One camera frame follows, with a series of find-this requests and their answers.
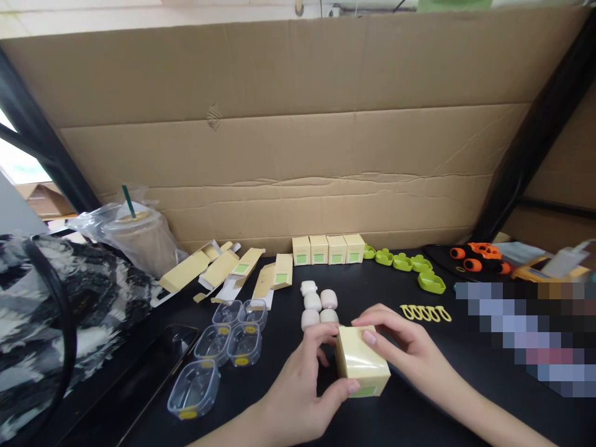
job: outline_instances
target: black and white patterned fabric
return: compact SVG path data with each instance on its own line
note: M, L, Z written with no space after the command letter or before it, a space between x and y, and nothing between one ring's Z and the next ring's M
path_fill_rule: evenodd
M62 368L58 310L23 250L0 235L0 444L50 405ZM101 248L43 236L37 246L57 271L77 325L70 389L93 375L122 332L155 304L155 279Z

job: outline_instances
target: fingernail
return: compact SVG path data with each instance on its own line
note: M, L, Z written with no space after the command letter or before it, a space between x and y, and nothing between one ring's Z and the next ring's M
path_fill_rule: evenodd
M360 383L358 383L358 381L354 381L354 383L352 383L352 385L350 385L350 387L348 388L348 392L350 393L350 395L357 393L358 391L360 391Z
M374 345L377 342L377 338L371 331L362 332L362 339L369 345Z

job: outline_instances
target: yellow plastic ring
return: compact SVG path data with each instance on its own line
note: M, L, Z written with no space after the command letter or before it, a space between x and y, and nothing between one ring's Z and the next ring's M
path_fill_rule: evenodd
M441 317L439 317L439 314L436 312L436 310L435 310L435 308L434 308L434 307L432 307L432 306L427 306L427 311L428 311L428 313L429 313L429 315L430 315L430 318L431 318L431 319L432 319L434 322L438 323L439 321L441 321Z
M428 313L426 307L417 306L417 308L420 311L420 315L422 315L422 319L424 319L424 321L431 321L430 314Z
M412 311L410 310L410 308L408 307L407 304L402 304L400 307L402 308L402 312L404 313L404 317L406 317L408 320L413 320L414 319L414 314L412 313Z
M408 307L412 311L415 319L422 320L422 312L418 309L418 307L416 307L415 304L410 304Z
M451 321L450 314L447 313L447 311L445 310L445 308L443 306L435 306L435 309L439 311L439 314L441 314L441 316L443 317L443 320L445 320L447 322Z

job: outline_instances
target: cream paper box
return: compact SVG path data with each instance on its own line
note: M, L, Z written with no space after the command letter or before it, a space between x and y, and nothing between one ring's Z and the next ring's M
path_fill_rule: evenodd
M170 293L179 292L186 284L203 273L211 259L204 251L199 250L179 263L160 279L160 286Z
M292 238L294 266L310 264L310 239L308 236Z
M343 236L327 236L329 242L329 265L346 263L346 241Z
M335 357L339 375L360 383L360 391L350 397L380 396L391 376L387 361L362 340L364 330L375 331L374 326L341 326L337 336Z
M240 258L232 250L223 252L210 266L199 276L199 284L209 291L213 291L220 286L227 276L234 270Z
M346 264L361 263L364 258L364 240L360 235L344 235L348 246L346 250Z
M219 247L217 241L213 239L162 276L160 286L170 293L179 292L186 284L203 273L223 252L230 248L232 251L237 251L239 247L239 244L232 245L229 241Z
M275 263L267 264L261 268L259 278L256 280L255 291L252 299L262 299L267 304L267 310L271 310L273 304L273 273Z
M273 268L273 290L283 289L292 285L292 265L294 260L292 255L279 254L275 257L275 267Z
M219 293L211 298L211 302L221 303L223 301L235 300L264 252L265 250L263 248L249 248L225 279Z
M310 263L327 264L329 257L329 242L326 236L309 236Z

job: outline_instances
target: smartphone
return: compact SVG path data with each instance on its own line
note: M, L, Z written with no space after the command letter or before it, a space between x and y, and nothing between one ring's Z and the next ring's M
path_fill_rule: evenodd
M121 445L155 396L192 353L198 338L197 328L168 326L58 445Z

